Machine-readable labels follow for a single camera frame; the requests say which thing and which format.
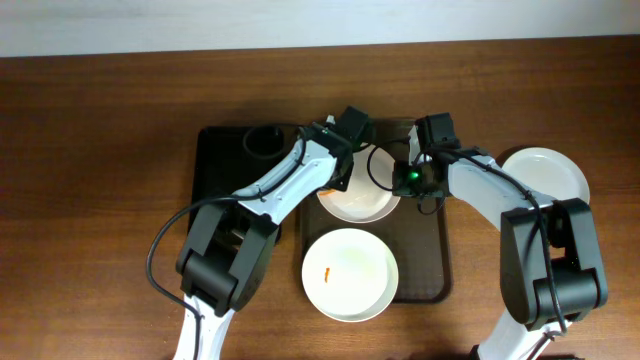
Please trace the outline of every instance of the wall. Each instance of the wall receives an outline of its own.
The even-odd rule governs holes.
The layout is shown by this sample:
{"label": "wall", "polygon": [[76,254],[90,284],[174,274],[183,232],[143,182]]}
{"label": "wall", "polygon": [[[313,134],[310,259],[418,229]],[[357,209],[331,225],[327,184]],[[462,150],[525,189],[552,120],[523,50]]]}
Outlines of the wall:
{"label": "wall", "polygon": [[638,0],[0,0],[0,56],[639,32]]}

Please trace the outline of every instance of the black tray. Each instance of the black tray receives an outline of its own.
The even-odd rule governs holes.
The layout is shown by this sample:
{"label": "black tray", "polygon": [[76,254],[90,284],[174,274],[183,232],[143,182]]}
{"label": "black tray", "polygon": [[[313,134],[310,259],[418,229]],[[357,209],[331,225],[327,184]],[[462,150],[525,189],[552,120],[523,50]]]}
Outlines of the black tray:
{"label": "black tray", "polygon": [[[376,143],[407,136],[413,121],[376,121]],[[392,144],[385,149],[395,159],[407,159],[406,145]],[[425,199],[424,211],[434,209],[436,199]],[[395,303],[438,303],[452,286],[445,206],[436,214],[418,212],[417,200],[403,198],[398,206],[381,220],[368,224],[342,221],[309,196],[300,205],[302,256],[322,235],[341,228],[368,231],[387,244],[398,263],[398,291]]]}

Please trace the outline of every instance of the brown table surface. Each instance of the brown table surface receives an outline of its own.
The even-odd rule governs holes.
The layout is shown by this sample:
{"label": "brown table surface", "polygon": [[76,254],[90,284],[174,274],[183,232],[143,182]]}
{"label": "brown table surface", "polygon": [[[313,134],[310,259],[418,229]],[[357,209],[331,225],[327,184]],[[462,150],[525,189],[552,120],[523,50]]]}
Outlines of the brown table surface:
{"label": "brown table surface", "polygon": [[[640,38],[482,41],[0,60],[0,358],[168,359],[184,310],[144,261],[189,202],[200,128],[451,112],[466,145],[558,150],[583,170],[609,302],[547,354],[640,354]],[[296,281],[295,215],[223,359],[432,359],[466,354],[504,305],[499,234],[447,203],[454,286],[343,324]],[[155,259],[179,293],[179,223]]]}

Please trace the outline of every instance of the table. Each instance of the table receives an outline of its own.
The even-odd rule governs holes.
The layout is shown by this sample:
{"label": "table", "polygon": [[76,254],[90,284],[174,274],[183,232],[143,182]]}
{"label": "table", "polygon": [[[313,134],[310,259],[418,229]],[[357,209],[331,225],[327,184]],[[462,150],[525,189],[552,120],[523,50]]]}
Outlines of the table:
{"label": "table", "polygon": [[[3,358],[169,359],[184,311],[144,259],[190,199],[207,125],[307,124],[352,104],[371,116],[451,112],[494,156],[558,150],[584,171],[610,295],[547,354],[640,353],[640,38],[197,51],[0,59],[0,349]],[[265,281],[234,318],[223,359],[436,359],[466,354],[504,306],[499,234],[447,203],[454,285],[439,305],[343,324],[296,281],[295,215]],[[155,273],[179,292],[185,239]]]}

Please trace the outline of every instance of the plate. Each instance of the plate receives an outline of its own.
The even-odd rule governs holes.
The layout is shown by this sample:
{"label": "plate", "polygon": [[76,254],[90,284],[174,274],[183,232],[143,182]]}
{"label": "plate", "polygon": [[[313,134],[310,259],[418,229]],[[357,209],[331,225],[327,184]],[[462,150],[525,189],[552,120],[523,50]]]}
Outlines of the plate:
{"label": "plate", "polygon": [[530,188],[558,200],[580,198],[589,203],[589,184],[571,159],[546,148],[527,148],[511,155],[502,169]]}
{"label": "plate", "polygon": [[302,284],[311,303],[328,317],[365,321],[380,314],[398,289],[398,264],[373,234],[340,229],[320,237],[302,263]]}
{"label": "plate", "polygon": [[[383,190],[371,181],[367,172],[370,146],[353,154],[353,172],[347,191],[319,192],[320,204],[333,216],[351,223],[368,223],[387,216],[400,198]],[[382,186],[391,188],[395,160],[383,149],[371,158],[371,173]]]}

